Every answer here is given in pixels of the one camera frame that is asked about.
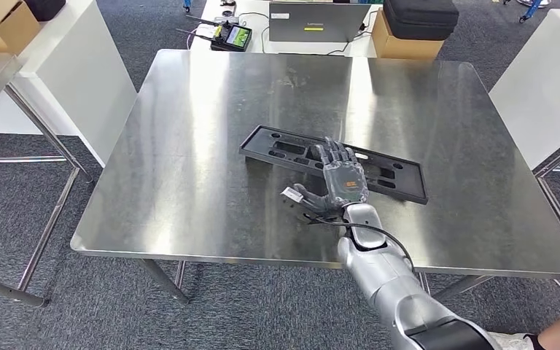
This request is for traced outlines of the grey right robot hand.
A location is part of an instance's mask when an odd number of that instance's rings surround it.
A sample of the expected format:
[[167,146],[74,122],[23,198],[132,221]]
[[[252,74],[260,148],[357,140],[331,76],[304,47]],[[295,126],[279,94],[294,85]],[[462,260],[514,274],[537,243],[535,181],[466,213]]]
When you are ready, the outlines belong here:
[[352,203],[365,203],[369,196],[368,184],[354,150],[330,137],[325,138],[324,144],[317,144],[316,149],[323,164],[327,194],[319,196],[302,184],[294,184],[292,189],[302,196],[300,203],[318,215],[339,212]]

